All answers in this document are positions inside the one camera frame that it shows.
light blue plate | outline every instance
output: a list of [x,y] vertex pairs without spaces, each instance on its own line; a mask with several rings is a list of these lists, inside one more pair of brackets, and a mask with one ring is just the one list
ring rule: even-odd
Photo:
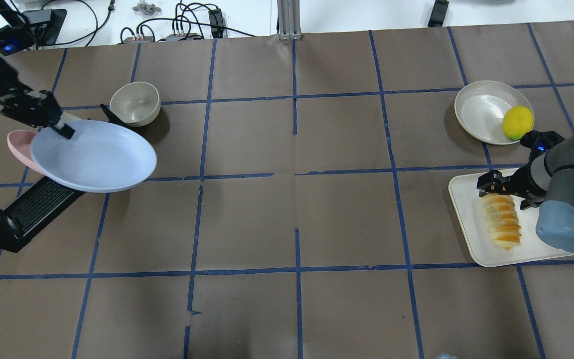
[[66,187],[108,193],[132,188],[156,168],[152,145],[135,132],[101,121],[71,121],[66,139],[48,128],[30,144],[30,155],[48,177]]

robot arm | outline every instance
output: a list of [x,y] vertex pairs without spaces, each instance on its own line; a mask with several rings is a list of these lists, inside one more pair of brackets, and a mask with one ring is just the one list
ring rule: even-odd
[[[23,27],[0,29],[0,53],[13,54],[30,47],[34,40]],[[0,104],[4,116],[32,127],[51,127],[70,139],[74,130],[61,122],[61,107],[49,91],[33,91],[19,82],[17,72],[0,57]]]
[[574,137],[564,140],[555,132],[531,131],[520,144],[531,148],[529,163],[512,176],[493,170],[479,177],[480,197],[500,193],[524,198],[520,209],[540,209],[540,239],[574,253]]

table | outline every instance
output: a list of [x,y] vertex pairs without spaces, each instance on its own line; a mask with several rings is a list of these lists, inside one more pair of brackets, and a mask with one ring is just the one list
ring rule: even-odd
[[[574,357],[574,257],[480,268],[447,183],[518,145],[458,125],[499,80],[535,129],[574,132],[574,22],[26,51],[22,80],[80,118],[127,82],[161,93],[137,131],[152,177],[87,193],[0,252],[0,358]],[[38,175],[8,152],[0,207]]]

yellow lemon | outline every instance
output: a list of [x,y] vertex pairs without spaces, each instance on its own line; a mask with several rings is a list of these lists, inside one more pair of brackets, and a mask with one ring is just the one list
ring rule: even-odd
[[504,115],[502,130],[504,135],[513,141],[517,141],[533,128],[533,112],[521,105],[508,110]]

white floor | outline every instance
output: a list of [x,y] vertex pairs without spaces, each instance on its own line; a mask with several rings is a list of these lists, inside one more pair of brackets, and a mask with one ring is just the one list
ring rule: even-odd
[[[161,7],[161,13],[146,16],[132,10],[138,0],[116,0],[116,11],[96,35],[92,45],[119,42],[123,27],[134,27],[155,17],[173,17],[177,0],[147,0]],[[376,29],[401,29],[427,25],[434,0],[301,0],[303,32],[341,32]],[[87,0],[102,22],[109,0]],[[276,0],[212,0],[226,16],[226,25],[258,36],[276,33]],[[46,1],[19,4],[20,10],[39,9]],[[70,41],[94,29],[90,10],[73,0],[60,0],[48,8],[65,8],[68,16],[59,42]],[[207,10],[197,10],[200,22],[209,23]],[[574,0],[451,0],[444,25],[481,25],[490,23],[546,22],[574,20]],[[171,34],[171,23],[149,22],[157,39]],[[205,27],[208,37],[209,28]],[[229,31],[228,37],[242,35]],[[70,46],[83,46],[86,40]]]

